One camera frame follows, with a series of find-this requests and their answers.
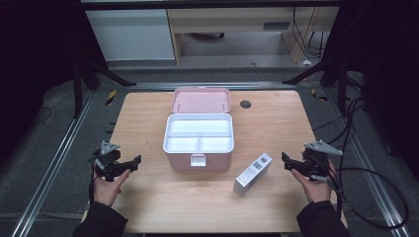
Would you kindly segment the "yellow black tape strip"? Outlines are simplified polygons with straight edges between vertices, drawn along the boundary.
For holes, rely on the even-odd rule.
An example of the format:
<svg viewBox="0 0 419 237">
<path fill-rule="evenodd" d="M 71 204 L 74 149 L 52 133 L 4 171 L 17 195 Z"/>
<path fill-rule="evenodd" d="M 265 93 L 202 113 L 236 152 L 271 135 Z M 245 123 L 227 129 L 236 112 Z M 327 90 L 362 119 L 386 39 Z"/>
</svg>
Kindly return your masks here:
<svg viewBox="0 0 419 237">
<path fill-rule="evenodd" d="M 112 90 L 112 91 L 109 93 L 109 96 L 108 96 L 107 101 L 106 101 L 106 103 L 105 103 L 105 105 L 106 105 L 106 106 L 109 106 L 109 105 L 111 105 L 111 104 L 112 104 L 112 102 L 113 102 L 113 100 L 114 100 L 114 98 L 115 98 L 115 96 L 116 96 L 116 94 L 117 94 L 117 91 L 118 91 L 118 90 Z"/>
<path fill-rule="evenodd" d="M 328 98 L 325 95 L 323 90 L 318 90 L 318 89 L 311 89 L 311 95 L 316 98 L 317 100 L 321 101 L 321 102 L 327 102 Z"/>
</svg>

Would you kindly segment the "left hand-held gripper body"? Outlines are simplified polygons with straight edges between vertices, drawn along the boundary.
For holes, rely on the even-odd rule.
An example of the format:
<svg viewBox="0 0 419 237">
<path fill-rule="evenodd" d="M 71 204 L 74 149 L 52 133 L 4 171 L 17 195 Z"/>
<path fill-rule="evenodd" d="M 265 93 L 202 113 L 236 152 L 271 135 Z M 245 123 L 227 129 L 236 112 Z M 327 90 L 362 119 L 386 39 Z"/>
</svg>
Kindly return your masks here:
<svg viewBox="0 0 419 237">
<path fill-rule="evenodd" d="M 120 166 L 128 162 L 120 163 L 120 146 L 115 143 L 103 141 L 99 148 L 93 153 L 93 172 L 108 182 L 112 182 L 115 177 L 122 173 Z"/>
</svg>

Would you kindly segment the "white cabinet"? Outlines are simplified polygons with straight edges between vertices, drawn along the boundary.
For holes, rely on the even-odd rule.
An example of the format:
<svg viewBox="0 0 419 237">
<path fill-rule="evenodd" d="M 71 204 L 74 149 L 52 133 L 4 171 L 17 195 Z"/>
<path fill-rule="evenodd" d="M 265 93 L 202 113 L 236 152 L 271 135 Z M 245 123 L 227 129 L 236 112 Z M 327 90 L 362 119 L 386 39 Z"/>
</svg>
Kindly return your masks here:
<svg viewBox="0 0 419 237">
<path fill-rule="evenodd" d="M 174 59 L 165 10 L 87 11 L 107 61 Z"/>
</svg>

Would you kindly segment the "black metal stand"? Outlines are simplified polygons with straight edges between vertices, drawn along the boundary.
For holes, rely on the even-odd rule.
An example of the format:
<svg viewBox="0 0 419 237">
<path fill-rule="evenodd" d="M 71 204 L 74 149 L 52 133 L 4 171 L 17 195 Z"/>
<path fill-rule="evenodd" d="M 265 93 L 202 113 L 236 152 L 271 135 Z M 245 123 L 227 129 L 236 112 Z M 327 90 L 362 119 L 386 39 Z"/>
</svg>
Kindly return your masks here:
<svg viewBox="0 0 419 237">
<path fill-rule="evenodd" d="M 284 81 L 284 84 L 295 85 L 308 76 L 323 71 L 320 84 L 323 87 L 330 87 L 335 81 L 338 82 L 338 109 L 345 116 L 346 112 L 346 87 L 347 87 L 347 60 L 329 56 L 322 59 L 316 65 L 298 74 L 294 78 Z"/>
<path fill-rule="evenodd" d="M 73 67 L 75 118 L 78 118 L 81 115 L 83 109 L 82 83 L 85 83 L 89 90 L 97 90 L 99 88 L 100 83 L 99 79 L 95 76 L 96 73 L 100 73 L 124 87 L 135 86 L 135 83 L 121 78 L 109 69 L 106 69 L 91 60 L 81 59 L 77 61 Z"/>
</svg>

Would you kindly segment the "white carton box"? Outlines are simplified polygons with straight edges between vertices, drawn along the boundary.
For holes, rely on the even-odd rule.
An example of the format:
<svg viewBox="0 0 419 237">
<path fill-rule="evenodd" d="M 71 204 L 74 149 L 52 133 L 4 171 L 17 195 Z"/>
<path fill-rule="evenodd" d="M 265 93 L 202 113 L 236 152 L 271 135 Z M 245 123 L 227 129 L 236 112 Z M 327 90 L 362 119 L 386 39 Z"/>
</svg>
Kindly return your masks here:
<svg viewBox="0 0 419 237">
<path fill-rule="evenodd" d="M 252 162 L 239 176 L 236 177 L 233 190 L 240 197 L 245 193 L 269 170 L 273 159 L 267 154 L 261 154 Z"/>
</svg>

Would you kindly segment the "light wooden desk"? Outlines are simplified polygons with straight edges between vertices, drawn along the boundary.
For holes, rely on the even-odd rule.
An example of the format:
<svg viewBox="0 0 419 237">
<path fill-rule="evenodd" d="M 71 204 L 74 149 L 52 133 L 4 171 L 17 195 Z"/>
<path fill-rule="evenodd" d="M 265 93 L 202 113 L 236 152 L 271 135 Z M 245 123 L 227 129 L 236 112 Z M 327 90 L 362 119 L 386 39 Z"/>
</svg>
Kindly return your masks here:
<svg viewBox="0 0 419 237">
<path fill-rule="evenodd" d="M 281 32 L 293 62 L 300 62 L 303 47 L 314 32 L 330 32 L 338 7 L 274 7 L 168 10 L 177 62 L 185 34 Z"/>
</svg>

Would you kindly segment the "person's right hand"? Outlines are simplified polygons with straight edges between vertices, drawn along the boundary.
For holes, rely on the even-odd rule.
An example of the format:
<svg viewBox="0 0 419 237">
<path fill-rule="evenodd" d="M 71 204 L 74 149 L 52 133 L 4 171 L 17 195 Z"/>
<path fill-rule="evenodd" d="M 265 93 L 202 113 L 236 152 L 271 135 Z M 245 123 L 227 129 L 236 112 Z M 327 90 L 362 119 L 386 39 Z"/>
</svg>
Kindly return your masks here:
<svg viewBox="0 0 419 237">
<path fill-rule="evenodd" d="M 302 185 L 308 203 L 321 202 L 331 199 L 332 188 L 327 182 L 310 181 L 299 171 L 292 169 L 291 173 Z"/>
</svg>

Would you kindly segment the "person's left hand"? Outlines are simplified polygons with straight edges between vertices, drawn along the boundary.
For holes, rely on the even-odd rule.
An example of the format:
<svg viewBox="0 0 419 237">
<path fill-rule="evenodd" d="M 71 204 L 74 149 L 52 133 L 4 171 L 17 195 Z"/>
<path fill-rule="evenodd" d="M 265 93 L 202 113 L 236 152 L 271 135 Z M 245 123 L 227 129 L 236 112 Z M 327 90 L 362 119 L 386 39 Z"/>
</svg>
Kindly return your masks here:
<svg viewBox="0 0 419 237">
<path fill-rule="evenodd" d="M 94 201 L 112 206 L 117 199 L 117 196 L 122 192 L 122 185 L 128 179 L 130 170 L 124 171 L 114 181 L 108 182 L 103 180 L 97 174 L 94 175 Z"/>
</svg>

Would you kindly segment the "metal rail behind table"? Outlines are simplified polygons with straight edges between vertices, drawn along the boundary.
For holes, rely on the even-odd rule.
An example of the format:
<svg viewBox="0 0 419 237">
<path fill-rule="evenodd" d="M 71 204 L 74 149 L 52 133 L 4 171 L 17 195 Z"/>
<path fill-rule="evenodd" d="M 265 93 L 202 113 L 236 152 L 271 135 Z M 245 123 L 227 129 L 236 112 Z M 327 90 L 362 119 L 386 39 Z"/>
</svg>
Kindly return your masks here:
<svg viewBox="0 0 419 237">
<path fill-rule="evenodd" d="M 295 85 L 284 84 L 281 81 L 257 81 L 257 82 L 171 82 L 171 83 L 136 83 L 129 86 L 136 91 L 174 91 L 183 87 L 198 88 L 227 88 L 228 90 L 259 91 L 259 90 L 294 90 Z"/>
</svg>

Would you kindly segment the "pink storage box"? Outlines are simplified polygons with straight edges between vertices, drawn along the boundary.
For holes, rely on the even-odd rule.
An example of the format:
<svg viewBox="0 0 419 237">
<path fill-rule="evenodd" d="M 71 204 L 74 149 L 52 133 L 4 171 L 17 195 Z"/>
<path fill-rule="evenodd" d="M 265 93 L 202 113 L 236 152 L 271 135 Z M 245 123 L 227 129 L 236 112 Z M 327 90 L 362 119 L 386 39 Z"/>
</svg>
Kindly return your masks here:
<svg viewBox="0 0 419 237">
<path fill-rule="evenodd" d="M 171 115 L 229 114 L 230 110 L 230 93 L 229 90 L 226 88 L 178 88 L 174 92 L 174 97 L 171 105 Z M 230 166 L 232 152 L 225 154 L 166 153 L 166 155 L 168 157 L 172 169 L 176 171 L 227 170 Z"/>
</svg>

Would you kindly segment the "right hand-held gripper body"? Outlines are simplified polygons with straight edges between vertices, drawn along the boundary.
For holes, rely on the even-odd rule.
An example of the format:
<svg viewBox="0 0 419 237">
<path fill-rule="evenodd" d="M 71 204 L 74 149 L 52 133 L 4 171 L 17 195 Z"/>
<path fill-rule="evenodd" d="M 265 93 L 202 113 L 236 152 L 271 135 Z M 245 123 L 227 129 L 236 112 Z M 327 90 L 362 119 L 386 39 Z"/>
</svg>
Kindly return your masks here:
<svg viewBox="0 0 419 237">
<path fill-rule="evenodd" d="M 303 163 L 308 167 L 305 176 L 312 181 L 332 180 L 329 155 L 342 156 L 343 152 L 323 140 L 305 143 L 302 152 Z"/>
</svg>

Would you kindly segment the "white divided tray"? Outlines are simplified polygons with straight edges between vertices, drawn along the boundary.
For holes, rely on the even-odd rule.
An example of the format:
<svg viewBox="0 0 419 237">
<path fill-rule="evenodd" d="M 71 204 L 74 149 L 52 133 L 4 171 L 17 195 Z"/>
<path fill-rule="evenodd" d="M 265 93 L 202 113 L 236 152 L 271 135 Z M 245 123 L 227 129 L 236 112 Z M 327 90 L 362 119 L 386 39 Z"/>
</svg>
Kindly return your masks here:
<svg viewBox="0 0 419 237">
<path fill-rule="evenodd" d="M 163 150 L 168 154 L 225 154 L 233 149 L 229 114 L 173 114 L 167 119 Z"/>
</svg>

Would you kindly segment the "metal floor rail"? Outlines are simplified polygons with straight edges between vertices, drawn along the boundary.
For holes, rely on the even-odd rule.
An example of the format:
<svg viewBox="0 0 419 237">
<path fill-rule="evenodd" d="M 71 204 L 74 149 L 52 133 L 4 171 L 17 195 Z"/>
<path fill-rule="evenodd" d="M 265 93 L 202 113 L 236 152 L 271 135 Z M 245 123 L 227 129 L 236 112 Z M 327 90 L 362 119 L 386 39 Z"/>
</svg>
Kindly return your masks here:
<svg viewBox="0 0 419 237">
<path fill-rule="evenodd" d="M 90 109 L 91 102 L 95 94 L 95 91 L 88 91 L 86 93 L 86 98 L 82 102 L 82 109 L 80 114 L 72 120 L 70 127 L 67 129 L 57 151 L 55 152 L 48 168 L 42 177 L 40 184 L 38 185 L 37 190 L 25 208 L 25 211 L 20 215 L 20 218 L 14 227 L 11 237 L 27 237 L 29 234 L 37 216 L 40 213 L 49 190 L 55 181 L 56 176 L 59 173 L 59 170 L 66 158 L 66 155 L 79 131 L 79 128 Z"/>
<path fill-rule="evenodd" d="M 377 202 L 377 206 L 383 216 L 385 224 L 379 224 L 373 222 L 371 219 L 367 219 L 366 217 L 362 216 L 358 211 L 356 211 L 349 203 L 347 206 L 354 212 L 358 217 L 363 219 L 369 225 L 374 226 L 376 228 L 385 229 L 391 232 L 393 237 L 412 237 L 406 223 L 409 219 L 410 212 L 409 207 L 407 205 L 407 201 L 404 199 L 403 194 L 395 186 L 391 181 L 389 181 L 385 176 L 378 173 L 374 166 L 371 164 L 369 157 L 364 151 L 364 148 L 361 145 L 358 137 L 355 134 L 355 131 L 352 129 L 352 115 L 353 112 L 356 110 L 356 105 L 359 102 L 358 99 L 352 101 L 349 105 L 349 111 L 346 111 L 347 114 L 344 116 L 338 109 L 338 103 L 336 102 L 336 98 L 331 95 L 330 96 L 331 105 L 335 113 L 338 116 L 338 120 L 342 123 L 344 130 L 342 134 L 345 136 L 342 151 L 345 153 L 346 148 L 350 147 L 352 152 L 354 153 L 354 157 L 358 162 L 358 167 L 344 167 L 343 162 L 345 161 L 344 158 L 341 158 L 339 166 L 337 170 L 339 171 L 339 175 L 342 175 L 345 171 L 357 171 L 361 172 L 366 179 L 366 182 Z M 401 216 L 398 209 L 396 208 L 395 203 L 390 197 L 390 194 L 387 190 L 387 187 L 391 187 L 395 193 L 399 196 L 403 208 L 404 208 L 404 216 Z"/>
</svg>

